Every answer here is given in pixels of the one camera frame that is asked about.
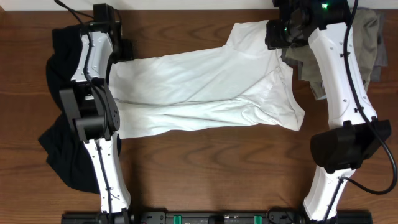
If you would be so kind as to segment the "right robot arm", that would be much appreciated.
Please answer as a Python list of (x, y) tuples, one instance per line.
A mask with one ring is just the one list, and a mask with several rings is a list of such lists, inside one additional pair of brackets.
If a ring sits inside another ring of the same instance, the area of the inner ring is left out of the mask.
[(299, 212), (274, 211), (270, 223), (371, 223), (367, 211), (340, 212), (338, 201), (363, 162), (386, 146), (391, 124), (381, 121), (364, 88), (353, 40), (356, 11), (346, 1), (276, 2), (279, 18), (267, 23), (270, 50), (309, 46), (328, 103), (328, 131), (312, 136), (317, 167)]

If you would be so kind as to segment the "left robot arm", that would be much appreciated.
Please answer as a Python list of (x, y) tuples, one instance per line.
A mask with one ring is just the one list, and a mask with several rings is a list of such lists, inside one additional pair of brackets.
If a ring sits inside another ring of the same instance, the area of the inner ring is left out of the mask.
[(72, 133), (89, 154), (101, 195), (101, 211), (126, 213), (131, 196), (124, 183), (118, 156), (121, 115), (109, 90), (106, 74), (114, 50), (109, 34), (96, 31), (81, 36), (82, 50), (70, 86), (60, 97)]

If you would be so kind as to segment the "white t-shirt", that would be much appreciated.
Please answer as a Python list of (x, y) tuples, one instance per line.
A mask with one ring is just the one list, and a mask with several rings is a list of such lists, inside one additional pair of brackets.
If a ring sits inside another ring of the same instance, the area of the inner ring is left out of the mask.
[(221, 47), (113, 65), (119, 136), (257, 124), (298, 131), (305, 112), (292, 92), (293, 70), (265, 37), (265, 21), (236, 23)]

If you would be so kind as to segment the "black garment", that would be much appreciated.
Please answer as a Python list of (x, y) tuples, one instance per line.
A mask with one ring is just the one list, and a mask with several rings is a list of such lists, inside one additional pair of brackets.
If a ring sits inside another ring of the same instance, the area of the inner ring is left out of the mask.
[[(61, 111), (64, 111), (60, 89), (76, 72), (82, 51), (80, 26), (67, 26), (52, 31), (53, 55), (47, 60), (46, 78), (49, 92)], [(70, 129), (65, 113), (55, 120), (39, 138), (47, 152), (47, 164), (70, 188), (99, 194), (95, 170), (86, 148)]]

